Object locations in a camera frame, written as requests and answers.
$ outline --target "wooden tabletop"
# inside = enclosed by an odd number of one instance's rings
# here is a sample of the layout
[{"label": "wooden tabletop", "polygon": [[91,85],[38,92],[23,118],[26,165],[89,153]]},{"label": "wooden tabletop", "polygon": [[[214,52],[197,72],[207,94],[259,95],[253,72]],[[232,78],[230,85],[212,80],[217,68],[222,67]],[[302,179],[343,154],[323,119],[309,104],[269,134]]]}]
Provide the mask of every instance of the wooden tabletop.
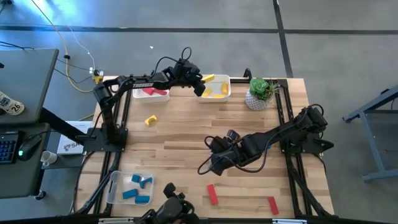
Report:
[{"label": "wooden tabletop", "polygon": [[[308,106],[304,80],[287,79],[294,115]],[[154,175],[154,197],[147,206],[114,205],[112,216],[141,217],[150,208],[158,209],[165,201],[163,189],[169,182],[183,192],[186,200],[195,206],[199,217],[213,218],[274,218],[294,217],[289,180],[284,155],[279,144],[267,154],[265,168],[248,174],[236,168],[217,176],[211,172],[198,175],[198,166],[210,155],[203,143],[206,136],[225,136],[234,129],[241,136],[256,131],[268,131],[279,125],[275,98],[264,111],[252,111],[244,102],[248,84],[232,84],[231,96],[226,103],[198,103],[193,89],[175,87],[165,103],[141,104],[132,97],[127,128],[129,136],[122,153],[119,170],[122,172],[150,172]],[[281,94],[285,109],[285,100]],[[120,117],[123,111],[121,103]],[[156,115],[159,121],[147,126],[144,120]],[[104,153],[96,152],[87,161],[78,188],[76,200],[80,208],[98,185]],[[314,196],[333,213],[330,193],[322,163],[313,155],[302,154],[307,184]],[[262,159],[249,164],[257,169]],[[211,205],[206,186],[214,184],[218,205]],[[300,208],[304,211],[301,191]],[[275,197],[279,214],[273,215],[267,197]]]}]

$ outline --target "green plant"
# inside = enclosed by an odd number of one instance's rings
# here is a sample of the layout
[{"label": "green plant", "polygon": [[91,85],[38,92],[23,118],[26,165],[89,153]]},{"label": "green plant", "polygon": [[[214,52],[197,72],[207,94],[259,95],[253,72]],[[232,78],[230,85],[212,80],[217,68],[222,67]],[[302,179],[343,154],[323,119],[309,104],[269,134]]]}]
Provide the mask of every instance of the green plant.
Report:
[{"label": "green plant", "polygon": [[275,93],[278,84],[267,82],[263,78],[253,78],[250,81],[250,94],[259,100],[267,101]]}]

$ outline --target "yellow cable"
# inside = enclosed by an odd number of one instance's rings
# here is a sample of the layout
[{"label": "yellow cable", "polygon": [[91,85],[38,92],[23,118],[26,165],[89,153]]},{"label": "yellow cable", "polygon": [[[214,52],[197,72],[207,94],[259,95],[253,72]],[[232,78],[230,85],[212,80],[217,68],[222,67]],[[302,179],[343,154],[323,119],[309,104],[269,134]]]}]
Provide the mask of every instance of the yellow cable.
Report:
[{"label": "yellow cable", "polygon": [[94,116],[94,114],[90,114],[90,115],[85,116],[84,118],[80,118],[79,121],[83,121],[83,120],[85,120],[87,118],[90,118],[92,116]]},{"label": "yellow cable", "polygon": [[[59,33],[57,27],[54,26],[54,24],[53,24],[53,23],[51,22],[51,20],[44,14],[44,12],[43,12],[43,11],[41,10],[41,8],[36,4],[36,2],[34,2],[33,0],[31,0],[31,1],[32,1],[33,4],[35,4],[35,6],[40,10],[40,12],[43,14],[43,16],[51,23],[51,26],[54,27],[55,31],[57,31],[57,34],[58,34],[58,35],[60,36],[60,38],[61,38],[61,41],[62,41],[62,44],[63,44],[63,48],[65,49],[65,54],[66,54],[66,55],[69,55],[69,54],[68,54],[67,45],[65,44],[65,40],[63,39],[61,33]],[[66,71],[66,73],[67,73],[67,77],[68,77],[68,80],[69,80],[70,84],[72,84],[72,86],[73,86],[75,89],[77,89],[78,91],[80,91],[80,92],[82,92],[82,93],[89,93],[89,92],[93,91],[92,89],[91,89],[91,90],[82,90],[82,89],[78,88],[78,87],[72,82],[72,80],[70,79],[70,76],[69,76],[69,59],[66,58],[66,60],[67,60],[67,63],[65,64],[65,66],[66,66],[66,67],[65,67],[65,71]]]}]

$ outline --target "potted plant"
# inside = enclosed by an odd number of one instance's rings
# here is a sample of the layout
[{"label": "potted plant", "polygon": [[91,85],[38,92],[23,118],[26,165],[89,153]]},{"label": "potted plant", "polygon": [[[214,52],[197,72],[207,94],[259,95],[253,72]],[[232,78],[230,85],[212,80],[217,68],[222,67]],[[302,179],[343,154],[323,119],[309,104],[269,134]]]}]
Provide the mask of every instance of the potted plant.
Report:
[{"label": "potted plant", "polygon": [[246,93],[246,105],[255,111],[266,109],[277,87],[278,84],[273,83],[271,80],[267,82],[263,78],[253,78]]}]

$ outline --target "concrete floor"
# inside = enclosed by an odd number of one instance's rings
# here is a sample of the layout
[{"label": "concrete floor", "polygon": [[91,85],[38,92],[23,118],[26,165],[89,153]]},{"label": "concrete floor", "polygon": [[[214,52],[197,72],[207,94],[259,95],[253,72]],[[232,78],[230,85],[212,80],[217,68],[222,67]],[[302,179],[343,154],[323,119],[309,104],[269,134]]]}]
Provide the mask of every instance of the concrete floor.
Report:
[{"label": "concrete floor", "polygon": [[[39,1],[56,25],[92,27],[277,29],[272,0],[172,1]],[[396,30],[394,0],[279,0],[285,29]],[[0,26],[43,26],[45,18],[30,1],[17,1],[0,13]],[[144,73],[163,55],[178,57],[185,46],[203,73],[241,76],[246,67],[257,77],[286,77],[278,34],[76,32],[78,40],[105,68],[107,75]],[[70,32],[62,32],[70,63],[92,66]],[[0,40],[29,47],[63,46],[55,32],[0,30]],[[325,153],[335,213],[344,218],[396,223],[398,178],[365,184],[361,176],[376,171],[362,124],[341,117],[381,91],[397,84],[396,35],[286,35],[294,77],[304,78],[311,103],[325,108],[329,122],[325,139],[335,147]],[[170,65],[162,62],[161,67]],[[57,68],[65,67],[57,63]],[[72,68],[72,77],[86,71]],[[91,82],[79,85],[90,89]],[[54,73],[45,107],[63,119],[76,120],[93,112],[91,93],[80,93]],[[53,135],[49,147],[56,147]],[[42,188],[49,195],[0,200],[0,220],[68,213],[76,169],[45,172]]]}]

